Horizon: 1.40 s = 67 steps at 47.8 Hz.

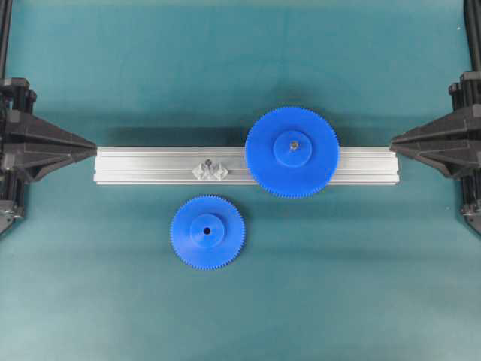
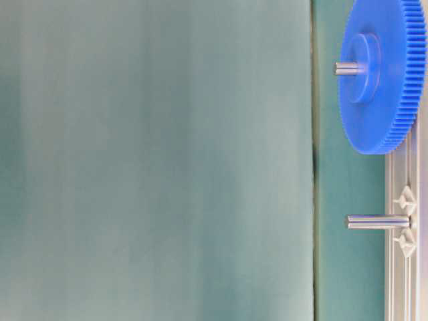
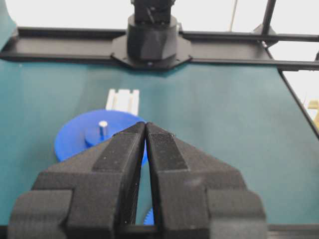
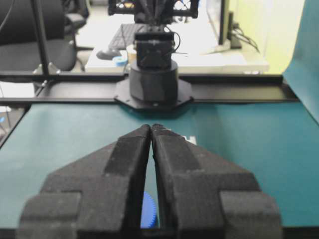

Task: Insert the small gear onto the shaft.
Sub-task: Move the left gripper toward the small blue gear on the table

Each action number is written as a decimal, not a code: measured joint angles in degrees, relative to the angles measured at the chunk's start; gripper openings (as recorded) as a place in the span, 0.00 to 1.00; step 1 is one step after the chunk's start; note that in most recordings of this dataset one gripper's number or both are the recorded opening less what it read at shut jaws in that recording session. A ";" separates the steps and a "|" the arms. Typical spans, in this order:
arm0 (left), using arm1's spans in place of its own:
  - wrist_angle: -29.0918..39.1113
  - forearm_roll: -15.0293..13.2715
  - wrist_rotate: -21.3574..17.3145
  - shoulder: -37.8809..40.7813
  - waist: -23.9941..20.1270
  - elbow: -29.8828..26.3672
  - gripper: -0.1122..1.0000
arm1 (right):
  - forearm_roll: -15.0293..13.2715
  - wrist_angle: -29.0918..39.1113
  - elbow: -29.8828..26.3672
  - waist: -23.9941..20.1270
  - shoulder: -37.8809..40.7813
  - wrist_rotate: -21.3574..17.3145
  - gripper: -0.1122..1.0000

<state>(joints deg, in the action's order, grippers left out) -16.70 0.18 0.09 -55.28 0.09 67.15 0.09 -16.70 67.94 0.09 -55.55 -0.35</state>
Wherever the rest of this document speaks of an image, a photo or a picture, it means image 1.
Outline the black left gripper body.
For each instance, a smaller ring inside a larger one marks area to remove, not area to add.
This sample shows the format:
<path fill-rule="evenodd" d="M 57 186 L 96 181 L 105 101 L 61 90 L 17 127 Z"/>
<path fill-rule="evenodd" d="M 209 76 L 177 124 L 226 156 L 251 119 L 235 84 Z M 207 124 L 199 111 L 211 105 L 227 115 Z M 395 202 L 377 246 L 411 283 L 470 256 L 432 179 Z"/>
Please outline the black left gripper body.
<path fill-rule="evenodd" d="M 1 235 L 24 217 L 26 183 L 19 172 L 8 168 L 7 134 L 8 111 L 31 114 L 37 95 L 29 89 L 24 78 L 1 79 Z"/>

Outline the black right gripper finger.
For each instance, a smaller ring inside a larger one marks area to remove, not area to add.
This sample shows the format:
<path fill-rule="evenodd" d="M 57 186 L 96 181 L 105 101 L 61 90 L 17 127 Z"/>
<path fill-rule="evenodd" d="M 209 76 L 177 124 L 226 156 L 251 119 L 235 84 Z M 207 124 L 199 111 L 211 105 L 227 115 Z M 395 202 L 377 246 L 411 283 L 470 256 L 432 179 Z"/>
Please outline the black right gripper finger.
<path fill-rule="evenodd" d="M 415 127 L 391 140 L 390 148 L 429 141 L 466 140 L 474 132 L 473 111 L 453 111 L 423 126 Z"/>
<path fill-rule="evenodd" d="M 466 144 L 406 144 L 390 150 L 428 165 L 446 178 L 461 179 L 473 174 L 473 149 Z"/>

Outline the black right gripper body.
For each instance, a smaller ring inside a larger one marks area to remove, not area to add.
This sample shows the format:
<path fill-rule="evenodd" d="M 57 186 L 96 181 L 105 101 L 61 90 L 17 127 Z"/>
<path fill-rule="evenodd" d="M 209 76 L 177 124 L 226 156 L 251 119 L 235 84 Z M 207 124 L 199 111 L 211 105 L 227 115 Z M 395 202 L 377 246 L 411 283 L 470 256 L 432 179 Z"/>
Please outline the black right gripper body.
<path fill-rule="evenodd" d="M 465 72 L 458 83 L 449 87 L 453 110 L 480 104 L 480 72 Z M 480 232 L 480 168 L 461 178 L 461 214 L 467 225 Z"/>

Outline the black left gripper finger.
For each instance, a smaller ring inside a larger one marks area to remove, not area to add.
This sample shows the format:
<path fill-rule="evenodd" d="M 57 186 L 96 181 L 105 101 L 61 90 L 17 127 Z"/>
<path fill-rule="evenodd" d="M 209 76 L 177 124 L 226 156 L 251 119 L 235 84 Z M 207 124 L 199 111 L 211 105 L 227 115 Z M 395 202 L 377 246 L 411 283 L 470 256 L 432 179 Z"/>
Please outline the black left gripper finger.
<path fill-rule="evenodd" d="M 86 149 L 49 144 L 9 144 L 6 147 L 6 169 L 16 171 L 27 183 L 37 182 L 49 173 L 83 161 L 97 154 L 97 148 Z"/>
<path fill-rule="evenodd" d="M 49 144 L 95 149 L 91 141 L 67 132 L 32 114 L 18 110 L 7 110 L 6 137 L 8 143 Z"/>

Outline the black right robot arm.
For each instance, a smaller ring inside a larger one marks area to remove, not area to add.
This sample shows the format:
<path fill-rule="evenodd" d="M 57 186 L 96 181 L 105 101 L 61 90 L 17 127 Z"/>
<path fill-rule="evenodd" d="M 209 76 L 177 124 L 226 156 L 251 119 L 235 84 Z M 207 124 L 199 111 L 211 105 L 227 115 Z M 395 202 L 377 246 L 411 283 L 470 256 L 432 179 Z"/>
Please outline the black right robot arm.
<path fill-rule="evenodd" d="M 391 140 L 390 150 L 461 182 L 461 215 L 480 233 L 480 2 L 464 2 L 472 70 L 449 86 L 453 111 Z"/>

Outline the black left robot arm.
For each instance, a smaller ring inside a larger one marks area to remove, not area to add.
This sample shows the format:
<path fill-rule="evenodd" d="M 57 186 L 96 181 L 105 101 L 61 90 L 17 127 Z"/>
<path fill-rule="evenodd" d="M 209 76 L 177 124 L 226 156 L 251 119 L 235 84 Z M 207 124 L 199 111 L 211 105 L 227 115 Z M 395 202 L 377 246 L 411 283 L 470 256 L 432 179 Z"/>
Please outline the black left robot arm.
<path fill-rule="evenodd" d="M 12 1 L 1 2 L 1 233 L 25 216 L 28 185 L 97 154 L 97 146 L 33 114 L 25 78 L 6 78 Z"/>

